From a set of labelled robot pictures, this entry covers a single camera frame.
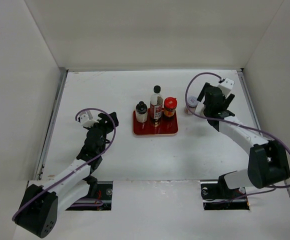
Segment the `white lid spice jar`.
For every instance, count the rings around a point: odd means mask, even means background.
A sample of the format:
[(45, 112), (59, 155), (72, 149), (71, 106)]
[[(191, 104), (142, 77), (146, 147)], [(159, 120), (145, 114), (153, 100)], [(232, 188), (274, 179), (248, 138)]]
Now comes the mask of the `white lid spice jar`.
[(196, 112), (199, 102), (197, 101), (197, 97), (192, 96), (192, 95), (187, 97), (187, 102), (188, 102), (188, 107), (187, 106), (184, 107), (184, 112), (187, 115), (191, 115), (192, 113)]

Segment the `red lid white jar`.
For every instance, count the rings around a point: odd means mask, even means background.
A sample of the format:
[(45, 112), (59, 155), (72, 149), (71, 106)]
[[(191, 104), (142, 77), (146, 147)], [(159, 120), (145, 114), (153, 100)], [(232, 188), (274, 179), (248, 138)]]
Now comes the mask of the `red lid white jar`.
[(166, 118), (172, 118), (175, 115), (178, 102), (175, 97), (167, 97), (164, 100), (163, 114)]

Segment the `black cap clear bottle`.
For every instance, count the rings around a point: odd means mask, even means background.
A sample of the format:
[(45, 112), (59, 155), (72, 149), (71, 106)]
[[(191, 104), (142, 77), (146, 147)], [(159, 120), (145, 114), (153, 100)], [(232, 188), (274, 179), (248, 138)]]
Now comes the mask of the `black cap clear bottle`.
[(139, 123), (145, 123), (148, 119), (148, 108), (147, 105), (140, 101), (135, 107), (135, 117)]

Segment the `dark red sauce bottle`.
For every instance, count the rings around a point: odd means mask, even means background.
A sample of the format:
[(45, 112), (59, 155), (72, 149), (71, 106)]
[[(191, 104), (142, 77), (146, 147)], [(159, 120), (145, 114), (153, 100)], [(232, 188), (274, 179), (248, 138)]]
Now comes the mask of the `dark red sauce bottle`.
[(153, 88), (153, 94), (150, 97), (150, 109), (149, 116), (153, 126), (157, 127), (160, 124), (162, 118), (163, 97), (161, 95), (161, 87), (155, 85)]

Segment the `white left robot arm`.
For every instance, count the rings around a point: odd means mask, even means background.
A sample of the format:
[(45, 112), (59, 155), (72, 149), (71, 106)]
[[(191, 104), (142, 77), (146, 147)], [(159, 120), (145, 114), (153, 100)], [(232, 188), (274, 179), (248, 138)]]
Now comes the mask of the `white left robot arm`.
[(81, 198), (93, 199), (97, 195), (96, 179), (92, 173), (99, 167), (102, 155), (114, 142), (107, 135), (116, 134), (119, 120), (116, 112), (99, 111), (94, 119), (92, 108), (80, 110), (75, 121), (87, 129), (84, 144), (73, 162), (60, 174), (44, 184), (32, 184), (24, 192), (18, 211), (12, 221), (28, 232), (43, 239), (54, 228), (58, 215), (68, 208), (93, 208), (102, 201), (77, 204)]

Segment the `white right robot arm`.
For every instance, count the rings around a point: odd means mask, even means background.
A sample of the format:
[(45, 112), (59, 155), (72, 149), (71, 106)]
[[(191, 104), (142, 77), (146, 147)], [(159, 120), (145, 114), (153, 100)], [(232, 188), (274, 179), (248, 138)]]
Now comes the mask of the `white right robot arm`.
[(248, 155), (247, 168), (226, 173), (219, 178), (217, 192), (230, 197), (240, 187), (262, 189), (290, 178), (290, 167), (284, 146), (243, 128), (235, 114), (228, 110), (234, 94), (224, 95), (225, 89), (205, 83), (197, 100), (203, 101), (203, 116), (216, 131), (238, 144)]

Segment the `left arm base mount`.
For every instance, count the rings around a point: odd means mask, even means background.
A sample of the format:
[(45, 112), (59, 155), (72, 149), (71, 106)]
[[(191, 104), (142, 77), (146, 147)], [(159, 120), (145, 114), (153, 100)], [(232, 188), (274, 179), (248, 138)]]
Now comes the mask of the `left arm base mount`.
[(88, 185), (87, 195), (67, 208), (67, 211), (111, 211), (113, 181), (98, 181), (94, 176), (83, 179)]

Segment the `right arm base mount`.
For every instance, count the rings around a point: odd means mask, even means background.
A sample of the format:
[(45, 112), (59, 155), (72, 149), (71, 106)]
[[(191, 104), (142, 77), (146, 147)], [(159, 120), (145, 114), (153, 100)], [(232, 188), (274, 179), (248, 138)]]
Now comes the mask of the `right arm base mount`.
[(249, 210), (244, 187), (229, 189), (218, 180), (201, 181), (201, 197), (205, 211)]

